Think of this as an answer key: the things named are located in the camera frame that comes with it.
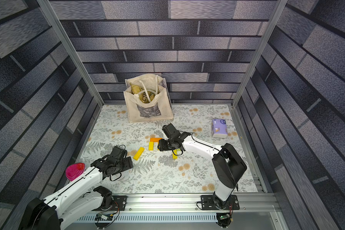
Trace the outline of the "orange long block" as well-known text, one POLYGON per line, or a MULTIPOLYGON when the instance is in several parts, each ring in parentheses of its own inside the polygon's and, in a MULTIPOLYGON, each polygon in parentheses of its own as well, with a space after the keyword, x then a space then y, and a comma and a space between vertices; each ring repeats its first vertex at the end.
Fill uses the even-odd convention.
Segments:
POLYGON ((150 142, 159 142, 162 138, 150 138, 150 142))

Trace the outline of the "long yellow block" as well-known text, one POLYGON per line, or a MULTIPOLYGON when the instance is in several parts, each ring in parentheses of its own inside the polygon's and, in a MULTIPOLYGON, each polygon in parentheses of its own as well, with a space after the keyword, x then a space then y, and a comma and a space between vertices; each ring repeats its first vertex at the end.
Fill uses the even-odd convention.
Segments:
POLYGON ((142 155, 142 153, 144 152, 144 150, 145 149, 143 147, 140 147, 138 151, 136 152, 136 154, 133 156, 133 159, 137 161, 142 155))

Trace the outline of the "small yellow block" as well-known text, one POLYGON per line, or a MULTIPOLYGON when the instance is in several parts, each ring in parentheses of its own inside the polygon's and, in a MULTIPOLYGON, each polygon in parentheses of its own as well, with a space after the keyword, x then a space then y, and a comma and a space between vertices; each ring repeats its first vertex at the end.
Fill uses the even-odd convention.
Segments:
POLYGON ((150 141, 149 142, 149 150, 153 151, 153 148, 154 148, 154 142, 150 141))

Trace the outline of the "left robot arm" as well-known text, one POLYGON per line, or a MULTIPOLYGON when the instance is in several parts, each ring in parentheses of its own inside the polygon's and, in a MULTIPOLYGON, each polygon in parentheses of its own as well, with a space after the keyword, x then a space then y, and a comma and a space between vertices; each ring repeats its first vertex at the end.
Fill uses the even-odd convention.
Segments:
POLYGON ((64 230, 92 210, 110 210, 118 206, 112 192, 98 184, 131 168, 133 162, 125 146, 114 146, 110 154, 94 161, 83 174, 59 191, 29 202, 19 229, 64 230))

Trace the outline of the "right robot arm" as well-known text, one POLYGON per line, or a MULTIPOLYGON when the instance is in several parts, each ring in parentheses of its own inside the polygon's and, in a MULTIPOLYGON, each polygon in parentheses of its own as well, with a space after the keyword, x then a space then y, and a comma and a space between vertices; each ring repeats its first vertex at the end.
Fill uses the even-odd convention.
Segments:
POLYGON ((177 130, 173 124, 164 125, 162 130, 167 139, 159 140, 160 151, 180 149, 212 161, 219 179, 212 195, 213 202, 217 209, 225 209, 229 205, 229 197, 247 170, 247 165, 236 149, 229 143, 220 146, 199 140, 193 133, 177 130))

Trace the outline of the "pink lidded cup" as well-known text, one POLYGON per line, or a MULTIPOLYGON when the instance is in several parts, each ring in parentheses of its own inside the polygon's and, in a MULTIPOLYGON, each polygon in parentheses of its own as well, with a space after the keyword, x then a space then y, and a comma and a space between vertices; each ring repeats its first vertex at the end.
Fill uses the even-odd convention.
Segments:
POLYGON ((69 181, 74 181, 80 175, 82 175, 85 171, 85 164, 84 163, 75 163, 67 167, 65 174, 69 181))

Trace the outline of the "purple tissue pack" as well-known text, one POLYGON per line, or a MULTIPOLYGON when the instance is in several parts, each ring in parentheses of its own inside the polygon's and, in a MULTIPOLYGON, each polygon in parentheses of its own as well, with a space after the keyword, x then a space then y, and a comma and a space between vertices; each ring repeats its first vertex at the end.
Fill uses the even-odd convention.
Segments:
POLYGON ((212 137, 224 139, 228 136, 225 119, 215 118, 212 120, 212 137))

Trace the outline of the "beige canvas tote bag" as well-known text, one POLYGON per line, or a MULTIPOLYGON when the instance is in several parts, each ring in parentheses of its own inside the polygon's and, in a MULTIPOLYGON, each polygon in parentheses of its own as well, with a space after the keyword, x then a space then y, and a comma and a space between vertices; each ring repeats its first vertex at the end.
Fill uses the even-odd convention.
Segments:
POLYGON ((165 78, 144 74, 126 79, 125 83, 124 98, 130 123, 173 119, 165 78))

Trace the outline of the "left circuit board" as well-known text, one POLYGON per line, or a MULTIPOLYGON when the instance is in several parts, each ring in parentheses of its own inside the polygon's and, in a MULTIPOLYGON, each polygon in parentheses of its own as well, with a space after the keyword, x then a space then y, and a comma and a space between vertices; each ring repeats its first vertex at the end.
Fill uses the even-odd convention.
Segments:
POLYGON ((114 218, 113 214, 102 214, 102 213, 97 213, 96 217, 95 217, 95 221, 99 222, 99 221, 112 221, 114 218))

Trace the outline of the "circuit board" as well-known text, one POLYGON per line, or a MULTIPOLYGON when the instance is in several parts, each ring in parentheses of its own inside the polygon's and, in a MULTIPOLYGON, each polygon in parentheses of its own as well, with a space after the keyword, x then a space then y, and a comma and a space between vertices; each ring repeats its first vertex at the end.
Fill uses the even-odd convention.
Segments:
POLYGON ((113 214, 102 214, 102 213, 97 213, 96 217, 95 217, 95 221, 99 222, 99 221, 112 221, 114 218, 113 214))
POLYGON ((231 215, 229 213, 217 213, 217 221, 223 221, 225 219, 231 220, 231 215))

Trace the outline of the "right circuit board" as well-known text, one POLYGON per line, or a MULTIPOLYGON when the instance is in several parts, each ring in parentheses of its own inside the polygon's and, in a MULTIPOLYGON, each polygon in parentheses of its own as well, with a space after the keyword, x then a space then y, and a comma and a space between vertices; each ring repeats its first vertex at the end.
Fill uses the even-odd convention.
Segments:
POLYGON ((217 213, 217 221, 223 221, 225 219, 231 220, 231 215, 229 213, 217 213))

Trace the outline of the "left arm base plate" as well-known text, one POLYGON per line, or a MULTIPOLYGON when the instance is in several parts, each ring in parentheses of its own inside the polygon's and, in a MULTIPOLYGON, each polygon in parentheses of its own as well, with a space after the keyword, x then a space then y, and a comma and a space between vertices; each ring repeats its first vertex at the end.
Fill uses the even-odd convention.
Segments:
POLYGON ((106 206, 105 208, 101 208, 102 211, 124 211, 126 208, 127 196, 125 195, 115 195, 113 196, 113 201, 111 202, 110 206, 106 206))

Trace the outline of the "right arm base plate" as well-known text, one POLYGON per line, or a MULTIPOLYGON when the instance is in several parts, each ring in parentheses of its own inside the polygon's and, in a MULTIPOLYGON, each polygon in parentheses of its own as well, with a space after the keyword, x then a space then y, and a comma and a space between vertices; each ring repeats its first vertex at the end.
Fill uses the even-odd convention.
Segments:
POLYGON ((240 205, 236 195, 231 195, 226 201, 222 201, 213 195, 200 196, 202 210, 239 210, 240 205))

